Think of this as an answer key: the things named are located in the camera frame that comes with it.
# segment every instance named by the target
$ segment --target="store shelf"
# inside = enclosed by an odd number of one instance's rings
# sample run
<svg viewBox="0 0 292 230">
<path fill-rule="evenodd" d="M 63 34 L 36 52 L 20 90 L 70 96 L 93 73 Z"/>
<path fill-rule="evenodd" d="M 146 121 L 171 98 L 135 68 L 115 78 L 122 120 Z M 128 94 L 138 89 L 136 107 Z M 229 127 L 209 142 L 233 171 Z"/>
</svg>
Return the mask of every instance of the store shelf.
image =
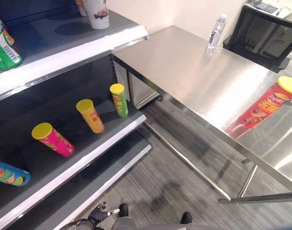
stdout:
<svg viewBox="0 0 292 230">
<path fill-rule="evenodd" d="M 101 134 L 94 134 L 82 116 L 57 127 L 75 146 L 71 156 L 61 157 L 35 141 L 12 157 L 17 158 L 17 162 L 23 162 L 23 168 L 31 173 L 31 180 L 23 187 L 0 183 L 0 229 L 39 203 L 146 119 L 130 103 L 128 117 L 125 118 L 118 117 L 110 100 L 98 105 L 96 109 L 105 125 Z"/>
<path fill-rule="evenodd" d="M 92 29 L 78 11 L 10 28 L 18 67 L 0 70 L 0 100 L 79 65 L 147 38 L 144 26 L 110 11 L 110 26 Z"/>
<path fill-rule="evenodd" d="M 150 149 L 151 145 L 137 131 L 132 132 L 8 230 L 59 229 L 76 218 Z"/>
</svg>

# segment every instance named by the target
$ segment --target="chair backrest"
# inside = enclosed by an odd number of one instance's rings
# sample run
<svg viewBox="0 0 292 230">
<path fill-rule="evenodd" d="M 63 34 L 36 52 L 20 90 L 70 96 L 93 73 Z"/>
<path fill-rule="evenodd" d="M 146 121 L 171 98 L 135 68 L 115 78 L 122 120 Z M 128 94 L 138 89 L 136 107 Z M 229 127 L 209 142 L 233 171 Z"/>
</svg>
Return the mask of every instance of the chair backrest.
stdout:
<svg viewBox="0 0 292 230">
<path fill-rule="evenodd" d="M 262 66 L 278 66 L 292 51 L 292 22 L 243 6 L 228 46 Z"/>
</svg>

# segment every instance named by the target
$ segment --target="pringles can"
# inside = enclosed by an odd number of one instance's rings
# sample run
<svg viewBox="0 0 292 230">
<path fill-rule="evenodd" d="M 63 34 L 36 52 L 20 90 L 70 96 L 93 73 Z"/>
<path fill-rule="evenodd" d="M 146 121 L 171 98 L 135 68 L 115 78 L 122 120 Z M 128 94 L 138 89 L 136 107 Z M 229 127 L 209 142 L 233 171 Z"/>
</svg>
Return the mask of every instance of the pringles can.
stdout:
<svg viewBox="0 0 292 230">
<path fill-rule="evenodd" d="M 23 186 L 30 180 L 29 172 L 0 161 L 0 182 Z"/>
<path fill-rule="evenodd" d="M 119 117 L 128 116 L 128 106 L 125 95 L 125 87 L 122 84 L 113 84 L 109 88 Z"/>
<path fill-rule="evenodd" d="M 104 130 L 104 124 L 95 110 L 92 100 L 80 100 L 76 104 L 76 108 L 94 133 L 101 133 Z"/>
<path fill-rule="evenodd" d="M 292 100 L 292 78 L 281 76 L 240 117 L 239 121 L 247 128 L 253 128 L 278 111 L 285 101 Z"/>
<path fill-rule="evenodd" d="M 74 146 L 49 123 L 40 123 L 35 126 L 32 130 L 32 137 L 63 157 L 70 156 L 74 152 Z"/>
</svg>

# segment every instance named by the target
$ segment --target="shelf edge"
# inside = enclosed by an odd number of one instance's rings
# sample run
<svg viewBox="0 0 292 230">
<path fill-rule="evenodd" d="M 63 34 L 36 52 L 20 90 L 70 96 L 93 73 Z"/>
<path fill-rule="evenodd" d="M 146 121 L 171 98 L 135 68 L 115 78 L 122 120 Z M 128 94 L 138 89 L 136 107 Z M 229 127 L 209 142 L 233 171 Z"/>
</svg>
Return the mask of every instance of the shelf edge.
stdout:
<svg viewBox="0 0 292 230">
<path fill-rule="evenodd" d="M 139 154 L 137 154 L 127 165 L 125 165 L 119 172 L 117 172 L 111 179 L 109 179 L 100 189 L 98 189 L 91 197 L 89 197 L 83 204 L 74 210 L 69 216 L 67 216 L 62 222 L 60 222 L 53 230 L 59 230 L 64 225 L 70 223 L 80 213 L 83 212 L 96 198 L 98 198 L 106 189 L 108 189 L 116 180 L 118 180 L 126 171 L 128 171 L 140 158 L 142 158 L 147 152 L 151 150 L 149 144 Z"/>
<path fill-rule="evenodd" d="M 52 181 L 47 183 L 33 195 L 28 197 L 25 201 L 23 201 L 19 206 L 13 208 L 10 212 L 0 218 L 0 229 L 5 228 L 17 218 L 21 218 L 25 212 L 27 212 L 32 206 L 36 205 L 40 200 L 44 199 L 47 195 L 49 195 L 54 189 L 59 187 L 62 183 L 70 179 L 74 174 L 83 169 L 86 165 L 88 165 L 91 161 L 93 161 L 96 157 L 98 157 L 102 152 L 109 149 L 119 140 L 121 140 L 125 135 L 133 131 L 137 126 L 139 126 L 142 122 L 146 120 L 146 116 L 142 115 L 136 120 L 132 121 L 128 126 L 126 126 L 123 130 L 112 136 L 109 140 L 104 142 L 102 145 L 95 148 L 93 151 L 88 153 L 86 156 L 82 157 L 79 161 L 77 161 L 74 165 L 65 170 L 62 174 L 54 178 Z"/>
<path fill-rule="evenodd" d="M 60 69 L 106 51 L 129 46 L 134 44 L 135 41 L 141 38 L 146 39 L 147 37 L 146 28 L 138 25 L 3 72 L 0 74 L 0 100 L 40 83 L 40 80 L 38 82 L 35 81 L 42 77 L 47 77 Z"/>
</svg>

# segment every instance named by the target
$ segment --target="metal table leg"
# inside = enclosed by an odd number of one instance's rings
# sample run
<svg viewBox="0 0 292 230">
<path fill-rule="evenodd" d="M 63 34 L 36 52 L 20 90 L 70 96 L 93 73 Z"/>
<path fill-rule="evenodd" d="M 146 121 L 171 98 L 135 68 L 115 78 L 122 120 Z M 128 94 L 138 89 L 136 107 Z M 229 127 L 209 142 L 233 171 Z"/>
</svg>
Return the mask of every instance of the metal table leg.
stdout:
<svg viewBox="0 0 292 230">
<path fill-rule="evenodd" d="M 225 204 L 225 205 L 251 204 L 251 203 L 278 203 L 278 202 L 292 202 L 292 193 L 238 197 L 238 198 L 231 198 L 231 201 L 227 199 L 219 200 L 219 203 Z"/>
<path fill-rule="evenodd" d="M 247 190 L 247 188 L 248 188 L 253 176 L 255 175 L 256 171 L 257 171 L 257 165 L 254 164 L 252 169 L 250 170 L 250 173 L 249 173 L 247 179 L 244 182 L 243 187 L 241 188 L 241 191 L 237 195 L 237 197 L 242 197 L 245 194 L 245 192 L 246 192 L 246 190 Z"/>
<path fill-rule="evenodd" d="M 221 195 L 223 195 L 226 200 L 231 201 L 231 197 L 222 189 L 220 188 L 213 180 L 211 180 L 206 174 L 200 171 L 187 157 L 185 157 L 181 152 L 179 152 L 166 138 L 164 138 L 155 128 L 149 125 L 147 122 L 144 124 L 153 132 L 155 133 L 168 147 L 170 147 L 182 160 L 184 160 L 195 172 L 197 172 L 204 180 L 209 182 Z"/>
<path fill-rule="evenodd" d="M 133 83 L 132 83 L 132 74 L 126 70 L 127 72 L 127 81 L 128 81 L 128 94 L 130 98 L 130 102 L 134 105 L 134 93 L 133 93 Z"/>
<path fill-rule="evenodd" d="M 127 79 L 128 79 L 128 92 L 131 103 L 134 105 L 134 96 L 133 96 L 133 86 L 132 86 L 132 74 L 127 70 Z M 292 193 L 284 194 L 274 194 L 274 195 L 261 195 L 261 196 L 251 196 L 243 197 L 245 194 L 253 176 L 257 171 L 257 165 L 254 165 L 246 178 L 243 187 L 241 188 L 237 198 L 230 197 L 222 188 L 220 188 L 212 179 L 210 179 L 206 174 L 200 171 L 187 157 L 185 157 L 181 152 L 179 152 L 163 135 L 159 133 L 155 128 L 153 128 L 147 122 L 144 124 L 156 134 L 174 153 L 176 153 L 185 163 L 187 163 L 200 177 L 205 181 L 211 184 L 224 199 L 219 199 L 221 204 L 247 204 L 247 203 L 276 203 L 276 202 L 292 202 Z"/>
</svg>

